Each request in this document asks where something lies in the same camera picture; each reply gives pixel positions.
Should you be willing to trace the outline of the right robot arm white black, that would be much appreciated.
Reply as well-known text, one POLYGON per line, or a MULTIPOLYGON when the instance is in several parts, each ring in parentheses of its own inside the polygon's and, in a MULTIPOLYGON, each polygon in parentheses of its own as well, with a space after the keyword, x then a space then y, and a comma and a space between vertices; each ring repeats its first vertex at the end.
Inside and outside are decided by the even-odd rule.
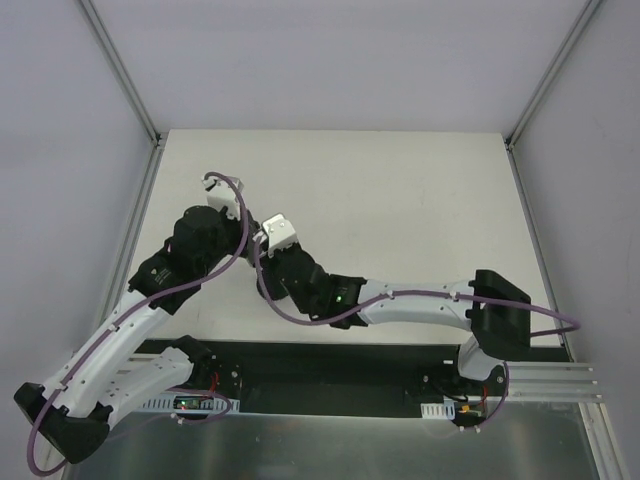
POLYGON ((260 293, 272 309, 290 298, 299 314, 278 310, 298 325, 348 330, 391 323, 437 325, 469 333, 450 369, 452 387, 473 394, 503 362, 526 359, 531 350, 531 298, 493 270, 441 285, 392 284, 331 274, 299 244, 272 254, 251 253, 260 293))

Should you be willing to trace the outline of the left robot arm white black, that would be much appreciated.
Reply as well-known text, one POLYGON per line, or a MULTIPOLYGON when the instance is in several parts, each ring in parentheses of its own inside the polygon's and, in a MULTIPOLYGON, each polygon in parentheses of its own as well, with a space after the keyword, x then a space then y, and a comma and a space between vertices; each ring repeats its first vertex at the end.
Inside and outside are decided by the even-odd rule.
POLYGON ((247 254, 253 219, 244 207, 194 206, 162 247, 144 260, 110 316, 43 383, 26 382, 14 401, 31 423, 27 460, 32 472, 39 438, 65 463, 93 455, 126 416, 166 390, 223 402, 228 413, 240 396, 237 368, 215 358, 190 335, 174 341, 150 363, 125 375, 120 368, 202 285, 247 254))

